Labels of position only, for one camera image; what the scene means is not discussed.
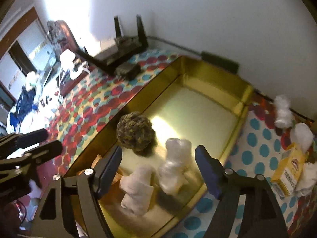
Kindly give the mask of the orange plush toy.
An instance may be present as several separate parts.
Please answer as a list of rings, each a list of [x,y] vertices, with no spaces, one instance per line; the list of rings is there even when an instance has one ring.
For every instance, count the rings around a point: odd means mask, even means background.
[[[91,200],[96,202],[105,195],[114,183],[122,155],[112,156],[108,160],[100,158],[94,168],[88,168],[79,173],[79,176],[92,172],[92,184],[89,192]],[[119,187],[125,195],[121,207],[132,211],[136,215],[144,215],[150,207],[154,192],[151,185],[153,169],[149,165],[139,165],[130,175],[119,178]]]

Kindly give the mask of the white crinkled plastic wrap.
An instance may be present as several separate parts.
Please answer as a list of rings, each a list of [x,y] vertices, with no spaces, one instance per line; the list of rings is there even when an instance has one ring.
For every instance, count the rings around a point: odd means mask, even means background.
[[[158,168],[158,183],[167,195],[176,195],[188,183],[184,173],[192,162],[192,143],[187,139],[170,138],[165,143],[165,163]]]

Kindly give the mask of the orange medicine box cartoon mouth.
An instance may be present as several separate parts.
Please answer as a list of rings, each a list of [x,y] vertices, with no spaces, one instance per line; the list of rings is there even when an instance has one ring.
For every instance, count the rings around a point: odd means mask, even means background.
[[[291,143],[282,154],[278,167],[271,178],[272,187],[280,197],[289,197],[293,193],[306,159],[306,154],[295,142]]]

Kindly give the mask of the brown woven yarn ball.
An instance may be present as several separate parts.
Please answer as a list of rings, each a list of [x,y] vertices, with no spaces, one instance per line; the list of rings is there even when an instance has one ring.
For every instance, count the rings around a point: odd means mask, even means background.
[[[137,154],[143,153],[154,138],[152,123],[140,112],[125,114],[116,127],[116,138],[121,146]]]

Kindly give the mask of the gold metal tin box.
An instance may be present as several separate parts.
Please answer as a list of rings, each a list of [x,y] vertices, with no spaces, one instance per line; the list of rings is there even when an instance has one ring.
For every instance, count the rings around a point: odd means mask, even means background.
[[[116,126],[124,114],[138,111],[151,122],[155,140],[144,155],[123,149],[120,169],[131,174],[138,165],[153,169],[164,162],[170,138],[203,145],[210,156],[224,163],[248,113],[253,87],[239,75],[189,57],[179,57],[146,84],[88,143],[67,176],[89,167],[97,155],[117,144]],[[138,217],[120,205],[124,196],[118,184],[99,201],[115,237],[160,237],[180,222],[206,192],[195,162],[185,172],[187,183],[176,195],[165,194],[154,182],[149,211]]]

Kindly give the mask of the white towel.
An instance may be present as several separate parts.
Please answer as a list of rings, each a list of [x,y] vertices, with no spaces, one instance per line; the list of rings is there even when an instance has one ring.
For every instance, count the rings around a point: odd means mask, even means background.
[[[151,186],[153,169],[139,165],[129,176],[123,176],[119,187],[125,195],[121,207],[134,215],[145,215],[149,209],[154,187]]]

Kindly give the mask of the blue white cloth bundle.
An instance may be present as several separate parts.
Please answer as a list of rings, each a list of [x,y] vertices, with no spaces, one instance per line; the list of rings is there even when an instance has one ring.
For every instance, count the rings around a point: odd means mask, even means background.
[[[25,118],[37,112],[41,95],[40,75],[35,71],[30,71],[26,75],[25,84],[21,88],[18,100],[8,113],[7,134],[20,133]]]

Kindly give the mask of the polka dot bed sheet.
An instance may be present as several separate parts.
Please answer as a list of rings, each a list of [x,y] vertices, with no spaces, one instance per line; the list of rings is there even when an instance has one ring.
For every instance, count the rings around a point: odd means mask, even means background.
[[[65,97],[55,116],[47,125],[49,141],[57,139],[64,152],[56,159],[38,167],[42,193],[35,192],[22,198],[31,205],[40,197],[54,174],[67,176],[67,171],[106,124],[154,77],[174,62],[177,54],[150,50],[132,57],[142,73],[132,81],[107,76],[96,68],[83,78]],[[242,176],[263,174],[267,180],[277,168],[278,161],[290,144],[289,131],[274,126],[273,104],[254,94],[248,104],[248,113],[236,142],[224,162]],[[208,193],[198,200],[191,211],[166,237],[202,237],[207,230],[218,202]],[[290,237],[298,237],[316,213],[316,187],[310,195],[278,199]]]

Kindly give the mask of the white crumpled tissue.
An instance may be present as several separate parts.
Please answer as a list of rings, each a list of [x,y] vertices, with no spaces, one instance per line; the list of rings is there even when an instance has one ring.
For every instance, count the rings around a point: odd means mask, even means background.
[[[295,193],[297,197],[309,195],[316,184],[316,163],[304,163],[301,176],[296,185]]]

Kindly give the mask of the small white crinkled wrap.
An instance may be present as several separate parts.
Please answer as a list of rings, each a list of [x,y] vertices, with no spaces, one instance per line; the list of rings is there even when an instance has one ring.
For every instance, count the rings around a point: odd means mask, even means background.
[[[286,129],[292,126],[293,114],[290,110],[291,102],[286,95],[278,95],[273,100],[275,107],[275,126]]]

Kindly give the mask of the dark wooden chair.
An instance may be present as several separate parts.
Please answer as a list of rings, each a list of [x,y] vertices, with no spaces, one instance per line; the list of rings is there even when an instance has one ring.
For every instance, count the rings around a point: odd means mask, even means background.
[[[83,57],[80,57],[77,52],[86,52],[87,50],[84,47],[81,48],[78,45],[74,35],[70,31],[70,28],[65,21],[49,20],[47,22],[47,27],[48,37],[51,39],[51,42],[54,45],[55,55],[59,62],[61,53],[66,49],[74,52],[77,57],[81,58],[82,60],[85,60]],[[61,97],[65,97],[86,75],[88,75],[88,73],[83,72],[77,79],[71,80],[69,73],[66,73],[60,66],[59,80],[57,81],[59,95]]]

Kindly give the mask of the white rolled sock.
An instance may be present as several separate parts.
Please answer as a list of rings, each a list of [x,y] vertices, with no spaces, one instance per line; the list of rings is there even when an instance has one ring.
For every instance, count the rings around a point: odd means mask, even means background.
[[[303,153],[307,152],[313,143],[314,134],[305,123],[297,123],[290,131],[292,143],[296,143]]]

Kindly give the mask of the black power adapter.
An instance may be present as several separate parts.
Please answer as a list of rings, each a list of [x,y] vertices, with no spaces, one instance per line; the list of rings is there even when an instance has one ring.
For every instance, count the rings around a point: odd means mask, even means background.
[[[115,75],[124,80],[133,80],[136,76],[141,73],[141,67],[139,64],[132,64],[129,62],[124,62],[120,66],[116,67]]]

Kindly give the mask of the black wifi router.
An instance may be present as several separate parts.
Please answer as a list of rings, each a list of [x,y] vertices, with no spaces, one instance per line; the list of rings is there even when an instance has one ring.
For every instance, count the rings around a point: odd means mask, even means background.
[[[148,48],[147,36],[143,27],[142,18],[140,15],[137,15],[136,19],[137,36],[123,36],[121,34],[119,19],[115,16],[115,44],[94,57],[87,52],[78,51],[77,54],[87,60],[87,62],[102,69],[108,75],[114,76],[116,67],[124,62],[129,62],[128,60],[131,59],[132,56],[142,53]]]

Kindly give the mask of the dark green wall plug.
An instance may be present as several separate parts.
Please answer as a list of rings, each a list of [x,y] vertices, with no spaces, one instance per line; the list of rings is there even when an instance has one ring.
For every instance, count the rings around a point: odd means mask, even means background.
[[[208,53],[206,51],[201,52],[201,59],[207,63],[221,67],[233,74],[237,74],[239,70],[239,64],[227,58],[220,57],[218,55]]]

